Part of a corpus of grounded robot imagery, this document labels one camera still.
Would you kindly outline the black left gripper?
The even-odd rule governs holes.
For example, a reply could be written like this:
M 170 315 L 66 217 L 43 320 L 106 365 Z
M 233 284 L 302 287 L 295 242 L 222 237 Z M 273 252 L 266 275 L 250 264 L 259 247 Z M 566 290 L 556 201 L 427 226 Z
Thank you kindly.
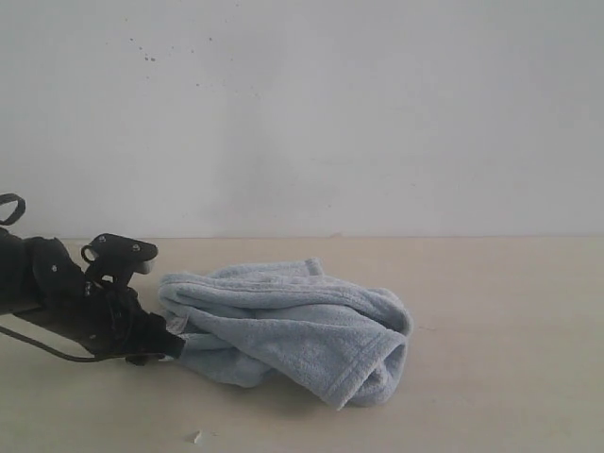
M 1 313 L 80 344 L 91 354 L 127 354 L 145 366 L 179 357 L 185 341 L 166 320 L 142 313 L 138 293 L 87 279 L 58 239 L 1 229 Z

